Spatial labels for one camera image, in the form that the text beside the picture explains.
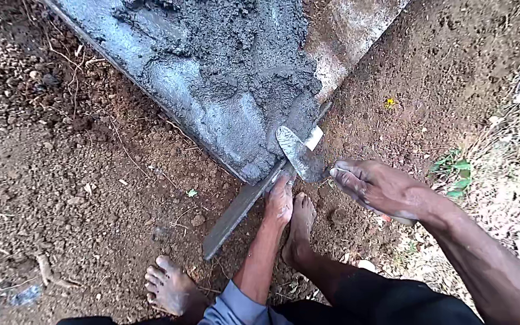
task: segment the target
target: wet concrete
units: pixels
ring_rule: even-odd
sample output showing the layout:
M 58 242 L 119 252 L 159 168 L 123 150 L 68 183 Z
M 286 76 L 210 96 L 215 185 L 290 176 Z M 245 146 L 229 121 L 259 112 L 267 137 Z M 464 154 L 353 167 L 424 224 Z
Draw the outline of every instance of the wet concrete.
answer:
M 284 157 L 318 116 L 315 61 L 295 0 L 46 0 L 194 140 L 243 181 Z

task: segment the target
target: left hand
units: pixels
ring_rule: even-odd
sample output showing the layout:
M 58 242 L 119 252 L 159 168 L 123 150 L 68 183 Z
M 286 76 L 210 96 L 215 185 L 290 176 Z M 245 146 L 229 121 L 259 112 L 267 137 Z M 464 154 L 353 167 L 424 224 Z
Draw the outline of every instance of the left hand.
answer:
M 275 218 L 283 225 L 290 222 L 290 218 L 293 216 L 293 186 L 287 182 L 291 179 L 294 182 L 296 172 L 293 176 L 280 172 L 266 199 L 264 218 Z

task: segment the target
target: right hand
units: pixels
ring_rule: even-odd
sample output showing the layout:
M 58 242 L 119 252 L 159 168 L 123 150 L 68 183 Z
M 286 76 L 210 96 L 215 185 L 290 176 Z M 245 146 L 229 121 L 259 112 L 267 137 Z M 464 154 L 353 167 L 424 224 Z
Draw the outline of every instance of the right hand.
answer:
M 401 218 L 428 218 L 436 195 L 427 185 L 407 174 L 374 160 L 339 160 L 330 170 L 336 184 L 365 208 Z

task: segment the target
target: bare foot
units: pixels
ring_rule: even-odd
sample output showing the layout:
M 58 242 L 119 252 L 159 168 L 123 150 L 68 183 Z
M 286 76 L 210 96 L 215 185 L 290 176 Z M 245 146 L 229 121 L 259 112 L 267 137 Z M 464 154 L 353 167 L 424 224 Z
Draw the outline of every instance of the bare foot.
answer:
M 292 208 L 290 234 L 282 249 L 284 262 L 294 269 L 298 269 L 296 263 L 303 251 L 311 250 L 310 232 L 315 219 L 316 209 L 312 200 L 304 192 L 298 193 Z
M 158 267 L 150 265 L 144 276 L 148 281 L 148 302 L 176 316 L 188 310 L 201 310 L 203 314 L 208 298 L 198 291 L 192 279 L 168 256 L 158 256 L 155 263 Z

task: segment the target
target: trowel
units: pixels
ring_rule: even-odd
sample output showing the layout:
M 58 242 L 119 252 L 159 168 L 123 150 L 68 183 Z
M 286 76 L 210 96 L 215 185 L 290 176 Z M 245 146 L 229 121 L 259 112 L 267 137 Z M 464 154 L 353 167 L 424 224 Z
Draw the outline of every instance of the trowel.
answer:
M 303 181 L 314 183 L 322 181 L 328 176 L 329 169 L 324 164 L 324 159 L 312 151 L 315 145 L 312 148 L 308 147 L 291 129 L 284 125 L 276 130 L 276 139 L 286 158 Z

